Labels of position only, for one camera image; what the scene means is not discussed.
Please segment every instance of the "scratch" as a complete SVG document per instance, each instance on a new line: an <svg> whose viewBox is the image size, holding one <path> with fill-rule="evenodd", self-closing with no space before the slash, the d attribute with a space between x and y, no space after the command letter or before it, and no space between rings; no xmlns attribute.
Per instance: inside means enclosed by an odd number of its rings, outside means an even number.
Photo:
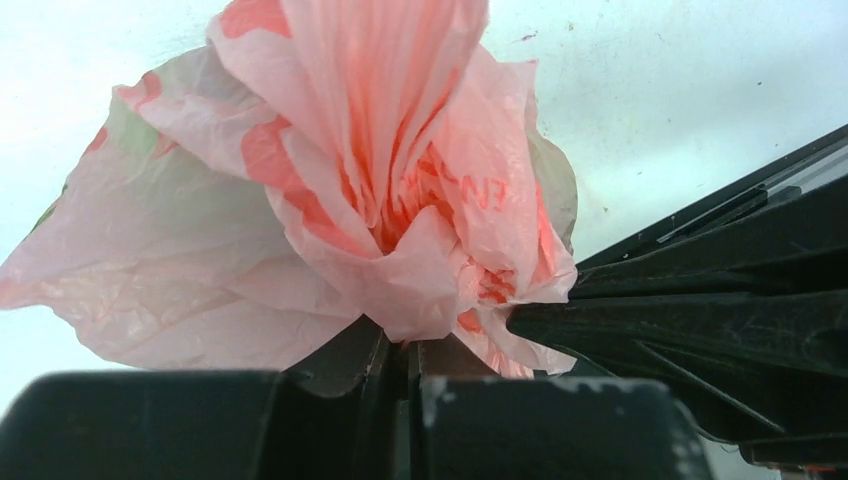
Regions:
<svg viewBox="0 0 848 480"><path fill-rule="evenodd" d="M153 443L153 432L150 429L150 388L145 385L144 386L144 394L142 399L141 406L141 432L144 435L145 443L148 445L152 445Z"/></svg>
<svg viewBox="0 0 848 480"><path fill-rule="evenodd" d="M535 38L535 37L536 37L536 35L538 35L538 34L539 34L539 31L538 31L538 30L536 30L536 31L535 31L535 32L533 32L533 33L530 33L530 34L524 35L523 37L521 37L520 39L518 39L518 40L516 40L516 41L514 41L514 42L512 42L512 43L526 42L527 40L530 40L531 38Z"/></svg>
<svg viewBox="0 0 848 480"><path fill-rule="evenodd" d="M795 242L789 242L789 245L792 245L793 247L797 248L798 250L800 250L802 252L808 252L809 251L809 249L804 248L803 246L801 246L801 245L799 245Z"/></svg>
<svg viewBox="0 0 848 480"><path fill-rule="evenodd" d="M848 318L848 303L842 305L842 309L840 309L839 313L836 314L836 323L834 324L834 326L836 326L837 328L841 328L842 323L845 321L846 318Z"/></svg>

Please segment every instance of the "plastic bag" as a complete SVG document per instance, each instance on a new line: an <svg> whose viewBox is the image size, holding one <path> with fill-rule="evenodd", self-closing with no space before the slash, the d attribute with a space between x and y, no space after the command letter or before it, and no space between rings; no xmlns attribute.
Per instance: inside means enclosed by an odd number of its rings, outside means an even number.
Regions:
<svg viewBox="0 0 848 480"><path fill-rule="evenodd" d="M148 368L284 369L366 314L504 375L569 369L505 326L566 300L576 187L536 131L535 64L479 45L487 7L236 0L209 45L115 89L0 308L48 305Z"/></svg>

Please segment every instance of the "pink plastic bag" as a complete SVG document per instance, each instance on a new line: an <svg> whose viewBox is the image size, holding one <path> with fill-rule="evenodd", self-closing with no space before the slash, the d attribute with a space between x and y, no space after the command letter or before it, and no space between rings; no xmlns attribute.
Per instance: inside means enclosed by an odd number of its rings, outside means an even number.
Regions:
<svg viewBox="0 0 848 480"><path fill-rule="evenodd" d="M115 89L0 308L48 305L148 368L284 369L366 314L504 375L567 370L505 326L566 300L576 189L536 132L535 64L479 45L487 7L236 0L208 46Z"/></svg>

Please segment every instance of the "white surface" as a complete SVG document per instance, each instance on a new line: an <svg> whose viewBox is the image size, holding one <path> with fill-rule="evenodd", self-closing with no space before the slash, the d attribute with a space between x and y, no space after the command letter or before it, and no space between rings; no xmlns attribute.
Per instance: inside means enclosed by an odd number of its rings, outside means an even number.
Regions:
<svg viewBox="0 0 848 480"><path fill-rule="evenodd" d="M202 44L225 3L0 0L0 258L55 199L110 87ZM844 0L493 0L492 17L499 59L541 62L542 130L580 183L578 259L848 123ZM114 367L44 309L0 313L0 412L46 372Z"/></svg>

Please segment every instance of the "black plastic part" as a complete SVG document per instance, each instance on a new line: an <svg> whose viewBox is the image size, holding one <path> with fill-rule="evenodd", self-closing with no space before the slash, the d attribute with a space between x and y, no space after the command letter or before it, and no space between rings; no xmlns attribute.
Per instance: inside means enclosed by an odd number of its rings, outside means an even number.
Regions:
<svg viewBox="0 0 848 480"><path fill-rule="evenodd" d="M421 398L432 479L712 478L691 423L656 382L435 376Z"/></svg>
<svg viewBox="0 0 848 480"><path fill-rule="evenodd" d="M0 478L388 478L388 347L360 321L282 374L45 377L0 424Z"/></svg>
<svg viewBox="0 0 848 480"><path fill-rule="evenodd" d="M520 307L509 328L610 375L668 384L708 436L750 444L757 462L791 445L789 464L814 464L829 445L828 465L842 465L848 177L786 196L749 208L754 195L716 228L584 270L570 303Z"/></svg>
<svg viewBox="0 0 848 480"><path fill-rule="evenodd" d="M713 222L728 209L750 200L757 195L769 179L788 178L808 165L848 145L848 125L825 135L802 148L769 163L768 165L736 180L703 199L621 240L611 247L580 262L581 269L611 265L648 254L668 246L693 230L700 230ZM793 188L768 199L767 204L792 198L799 189ZM754 210L765 205L758 205Z"/></svg>
<svg viewBox="0 0 848 480"><path fill-rule="evenodd" d="M410 346L407 366L408 422L410 439L410 478L413 480L438 479L432 469L426 448L426 431L421 419L424 415L421 383L434 376L482 381L497 377L494 370L483 363L454 335L444 340L415 342Z"/></svg>

